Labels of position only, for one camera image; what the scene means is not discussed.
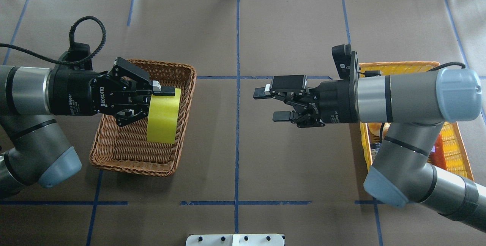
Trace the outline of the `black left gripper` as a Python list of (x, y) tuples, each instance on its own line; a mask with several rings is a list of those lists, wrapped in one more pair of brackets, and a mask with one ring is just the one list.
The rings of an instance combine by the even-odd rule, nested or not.
[(148, 116), (151, 96), (175, 96), (175, 87), (118, 57), (110, 71), (56, 68), (49, 78), (49, 110), (59, 116), (105, 114), (124, 127)]

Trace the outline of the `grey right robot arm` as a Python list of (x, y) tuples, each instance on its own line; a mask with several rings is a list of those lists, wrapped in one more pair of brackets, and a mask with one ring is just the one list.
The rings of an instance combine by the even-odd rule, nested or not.
[(297, 127), (389, 123), (363, 183), (375, 199), (396, 208), (418, 203), (449, 220), (485, 231), (485, 186), (427, 162), (446, 122), (476, 119), (481, 85), (470, 69), (327, 80), (308, 87), (304, 75), (275, 76), (254, 99), (278, 99), (293, 111), (273, 121)]

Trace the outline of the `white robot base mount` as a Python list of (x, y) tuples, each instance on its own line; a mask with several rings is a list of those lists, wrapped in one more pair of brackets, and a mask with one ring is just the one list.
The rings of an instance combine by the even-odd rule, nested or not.
[(285, 236), (277, 233), (193, 234), (186, 246), (285, 246)]

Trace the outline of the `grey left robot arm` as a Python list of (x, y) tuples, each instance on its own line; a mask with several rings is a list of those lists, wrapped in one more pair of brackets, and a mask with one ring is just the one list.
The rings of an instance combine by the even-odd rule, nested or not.
[(118, 57), (110, 71), (1, 67), (1, 126), (14, 147), (1, 154), (1, 198), (39, 184), (52, 188), (82, 168), (56, 116), (105, 114), (124, 127), (149, 116), (176, 90)]

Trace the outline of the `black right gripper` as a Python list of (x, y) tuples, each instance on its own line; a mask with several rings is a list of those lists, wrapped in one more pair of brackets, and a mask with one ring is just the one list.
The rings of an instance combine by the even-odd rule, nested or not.
[(357, 123), (357, 80), (326, 80), (307, 86), (306, 75), (275, 76), (271, 84), (255, 88), (253, 99), (278, 99), (293, 108), (275, 111), (273, 122), (290, 122), (298, 128)]

